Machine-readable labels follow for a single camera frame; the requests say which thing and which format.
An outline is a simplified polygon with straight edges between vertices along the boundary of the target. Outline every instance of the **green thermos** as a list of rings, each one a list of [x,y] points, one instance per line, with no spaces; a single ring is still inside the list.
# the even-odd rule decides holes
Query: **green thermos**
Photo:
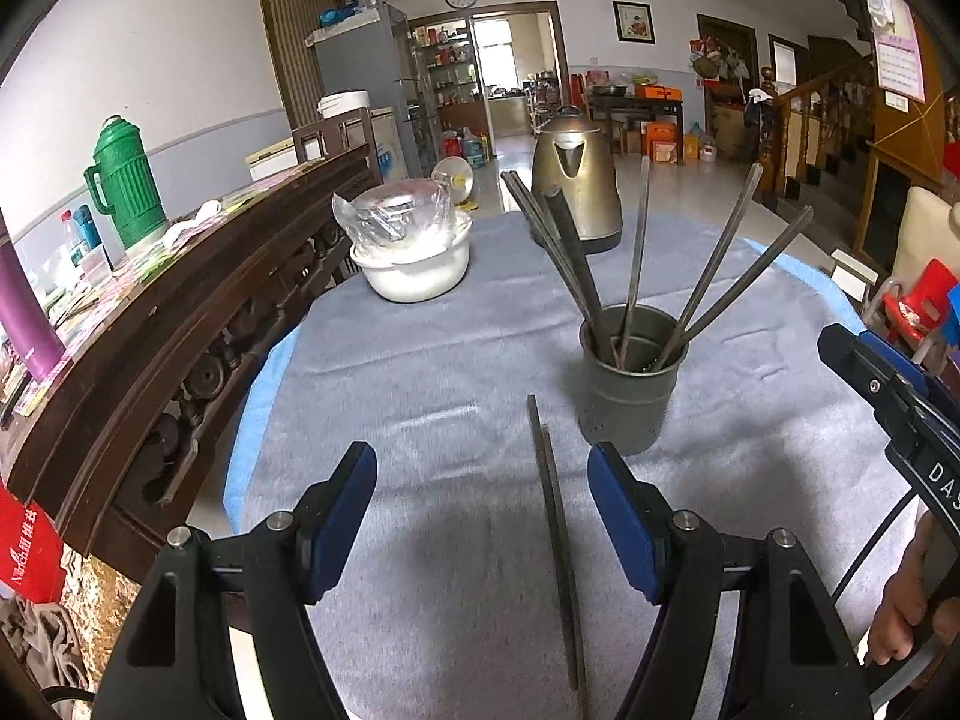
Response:
[[[93,161],[96,164],[83,172],[90,199],[101,214],[113,218],[124,248],[128,250],[147,236],[162,236],[167,217],[143,151],[139,127],[119,116],[107,119],[97,139]],[[98,173],[99,190],[94,180]]]

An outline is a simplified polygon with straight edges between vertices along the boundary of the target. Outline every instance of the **metal screw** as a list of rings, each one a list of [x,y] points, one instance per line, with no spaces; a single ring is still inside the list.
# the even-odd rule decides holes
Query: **metal screw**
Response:
[[[695,531],[700,526],[700,518],[687,509],[680,509],[678,512],[674,512],[673,524],[682,531]]]
[[[786,528],[777,528],[774,531],[774,543],[784,549],[789,549],[797,543],[797,537],[790,533]]]
[[[170,533],[167,533],[167,543],[174,549],[184,549],[184,547],[193,538],[193,533],[186,525],[178,525]]]
[[[285,531],[294,521],[294,515],[290,512],[274,512],[267,517],[267,527],[272,531]]]

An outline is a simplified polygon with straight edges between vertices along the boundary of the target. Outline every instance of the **purple bottle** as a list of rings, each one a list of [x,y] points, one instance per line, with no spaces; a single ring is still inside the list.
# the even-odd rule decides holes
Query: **purple bottle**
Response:
[[[27,365],[35,381],[43,381],[66,353],[64,344],[47,322],[30,282],[20,266],[7,223],[0,212],[0,324],[13,351]]]

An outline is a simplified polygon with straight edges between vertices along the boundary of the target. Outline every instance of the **metal chopstick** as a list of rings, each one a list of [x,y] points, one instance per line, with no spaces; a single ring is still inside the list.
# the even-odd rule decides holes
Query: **metal chopstick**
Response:
[[[560,278],[563,279],[563,283],[569,290],[573,302],[577,304],[580,314],[582,314],[592,329],[593,323],[590,322],[590,314],[587,312],[587,300],[584,299],[584,295],[580,290],[580,284],[577,281],[577,277],[573,274],[573,268],[566,259],[566,255],[563,254],[563,249],[553,237],[553,233],[550,232],[539,205],[536,204],[533,196],[525,191],[526,187],[523,186],[523,182],[515,172],[501,172],[500,177],[503,179],[504,184],[506,184],[507,190],[510,191],[512,197],[517,201],[517,205],[520,206],[520,210],[529,221],[531,227],[534,228],[536,234],[544,241],[544,249],[547,255],[560,274]]]
[[[763,271],[769,268],[771,262],[776,260],[776,257],[779,257],[786,247],[793,242],[795,237],[802,233],[806,225],[812,221],[813,209],[810,206],[806,206],[806,208],[803,209],[803,213],[791,221],[789,227],[786,228],[784,232],[781,232],[779,236],[776,236],[776,240],[772,242],[769,247],[766,247],[762,255],[757,258],[757,261],[753,262],[750,268],[747,268],[736,282],[733,282],[733,286],[723,293],[723,295],[720,295],[717,302],[710,306],[707,311],[704,311],[704,315],[697,319],[693,327],[690,327],[688,331],[683,333],[683,338],[680,339],[678,346],[690,343],[690,341],[693,341],[693,338],[696,338],[700,333],[704,332],[707,326],[719,317],[720,314],[723,314],[723,312],[730,307],[730,304],[733,303],[736,298],[739,298],[744,290],[754,283]]]
[[[630,328],[634,323],[634,309],[640,293],[640,268],[643,265],[643,244],[647,237],[647,210],[650,204],[650,157],[640,160],[640,208],[637,209],[637,232],[634,234],[634,259],[630,264],[630,282],[627,286],[627,310],[620,326],[618,367],[626,370],[627,347],[630,346]]]
[[[533,434],[536,450],[536,469],[539,472],[541,488],[544,492],[547,528],[550,533],[550,552],[553,556],[554,578],[557,581],[557,595],[560,601],[560,630],[563,634],[563,649],[566,653],[568,684],[578,693],[581,712],[586,711],[582,703],[586,697],[586,672],[583,664],[583,636],[580,629],[579,602],[576,586],[573,584],[573,567],[570,563],[570,541],[566,531],[566,517],[563,512],[563,498],[560,497],[560,480],[553,456],[553,445],[546,426],[541,425],[539,410],[536,408],[536,396],[527,395],[527,418]]]
[[[570,265],[573,265],[573,274],[580,282],[580,288],[587,300],[587,312],[590,315],[590,328],[593,330],[597,358],[600,362],[606,362],[607,365],[619,367],[616,353],[613,350],[613,339],[603,324],[603,306],[600,303],[600,295],[597,293],[593,273],[587,262],[587,255],[584,254],[583,244],[580,243],[580,233],[577,232],[577,225],[573,221],[573,214],[570,213],[570,206],[566,204],[563,190],[557,186],[550,187],[544,193],[544,202],[554,224],[557,225],[560,245],[563,247]]]
[[[760,165],[759,162],[754,162],[750,168],[750,172],[747,174],[747,180],[744,181],[743,188],[740,190],[740,196],[736,199],[736,205],[733,206],[730,217],[727,219],[726,225],[724,225],[723,232],[720,233],[720,240],[717,241],[716,247],[714,247],[709,260],[707,260],[707,266],[704,267],[704,272],[700,274],[700,279],[693,288],[693,292],[690,293],[689,300],[686,302],[686,305],[683,306],[683,311],[680,312],[680,318],[677,320],[673,332],[670,333],[670,337],[666,343],[664,343],[664,348],[661,349],[659,357],[656,358],[656,362],[651,366],[651,372],[656,372],[660,370],[661,367],[664,367],[666,361],[670,359],[670,355],[673,354],[679,345],[680,337],[686,332],[686,326],[689,324],[690,319],[693,319],[693,314],[696,313],[700,301],[703,300],[704,295],[707,294],[710,282],[712,282],[713,276],[716,276],[717,269],[720,268],[720,263],[723,261],[724,255],[733,242],[733,236],[736,235],[736,228],[740,226],[743,215],[747,212],[747,203],[757,191],[757,186],[760,184],[760,177],[762,177],[762,175],[763,166]]]

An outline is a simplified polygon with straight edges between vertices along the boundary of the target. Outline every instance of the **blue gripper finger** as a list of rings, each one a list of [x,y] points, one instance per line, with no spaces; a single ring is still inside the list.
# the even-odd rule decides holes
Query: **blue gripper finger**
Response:
[[[630,586],[661,603],[671,557],[669,504],[654,485],[635,480],[611,443],[590,450],[587,483]]]

